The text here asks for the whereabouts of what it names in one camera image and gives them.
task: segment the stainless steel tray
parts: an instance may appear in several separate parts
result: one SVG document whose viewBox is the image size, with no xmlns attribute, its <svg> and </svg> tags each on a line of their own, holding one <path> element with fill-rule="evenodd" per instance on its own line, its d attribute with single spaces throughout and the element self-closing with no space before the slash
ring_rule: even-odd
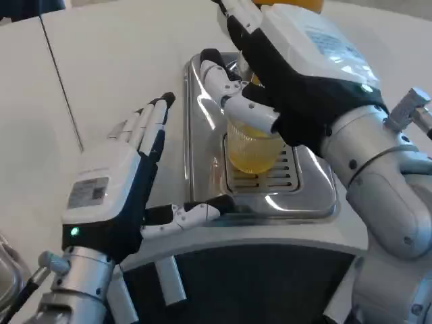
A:
<svg viewBox="0 0 432 324">
<path fill-rule="evenodd" d="M 236 53 L 224 53 L 236 69 Z M 286 146 L 275 167 L 261 175 L 236 170 L 225 153 L 226 118 L 203 88 L 199 55 L 185 69 L 184 171 L 187 198 L 231 195 L 238 210 L 216 225 L 320 221 L 335 213 L 333 174 L 305 146 Z"/>
</svg>

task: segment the grate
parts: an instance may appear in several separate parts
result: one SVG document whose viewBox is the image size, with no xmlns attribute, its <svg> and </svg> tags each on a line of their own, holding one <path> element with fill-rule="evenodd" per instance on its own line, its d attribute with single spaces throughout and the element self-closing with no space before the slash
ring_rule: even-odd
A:
<svg viewBox="0 0 432 324">
<path fill-rule="evenodd" d="M 285 146 L 269 171 L 260 174 L 241 172 L 231 164 L 227 155 L 226 136 L 223 150 L 227 187 L 232 193 L 292 192 L 298 189 L 296 160 L 290 146 Z"/>
</svg>

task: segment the white countertop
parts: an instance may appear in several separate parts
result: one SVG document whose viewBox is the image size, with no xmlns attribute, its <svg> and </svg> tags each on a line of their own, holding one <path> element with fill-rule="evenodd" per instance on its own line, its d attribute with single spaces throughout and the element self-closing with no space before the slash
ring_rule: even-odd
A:
<svg viewBox="0 0 432 324">
<path fill-rule="evenodd" d="M 432 48 L 426 41 L 431 22 L 330 1 L 323 15 L 369 60 L 390 108 L 411 86 L 432 93 Z M 84 148 L 154 97 L 176 93 L 151 205 L 182 203 L 183 66 L 205 47 L 234 50 L 219 29 L 215 5 L 120 0 L 50 13 L 43 21 Z M 39 21 L 2 26 L 0 41 L 0 132 L 7 133 L 0 136 L 0 149 L 7 153 L 0 160 L 1 231 L 34 270 L 42 250 L 60 251 L 60 214 L 79 150 Z M 413 127 L 407 134 L 432 155 L 424 134 Z M 243 243 L 285 242 L 361 253 L 367 249 L 365 226 L 337 186 L 342 212 L 327 223 L 200 227 L 149 242 L 139 254 L 151 260 L 203 244 L 236 244 L 239 238 Z M 128 259 L 130 265 L 134 260 Z M 39 296 L 12 323 L 32 315 Z"/>
</svg>

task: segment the green indicator light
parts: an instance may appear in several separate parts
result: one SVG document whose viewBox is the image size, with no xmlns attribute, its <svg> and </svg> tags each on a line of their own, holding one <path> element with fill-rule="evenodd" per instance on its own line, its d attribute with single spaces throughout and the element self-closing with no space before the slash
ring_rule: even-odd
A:
<svg viewBox="0 0 432 324">
<path fill-rule="evenodd" d="M 80 228 L 79 227 L 74 227 L 70 230 L 70 235 L 71 236 L 77 236 L 80 233 Z"/>
</svg>

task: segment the black cable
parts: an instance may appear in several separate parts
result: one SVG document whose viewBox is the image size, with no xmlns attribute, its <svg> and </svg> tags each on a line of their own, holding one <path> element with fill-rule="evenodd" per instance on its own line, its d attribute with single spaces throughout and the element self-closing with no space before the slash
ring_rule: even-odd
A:
<svg viewBox="0 0 432 324">
<path fill-rule="evenodd" d="M 1 320 L 0 324 L 8 324 L 12 317 L 21 309 L 21 307 L 26 303 L 29 297 L 34 293 L 39 285 L 29 279 L 18 294 L 17 298 L 13 301 L 12 305 L 8 308 L 4 318 Z"/>
</svg>

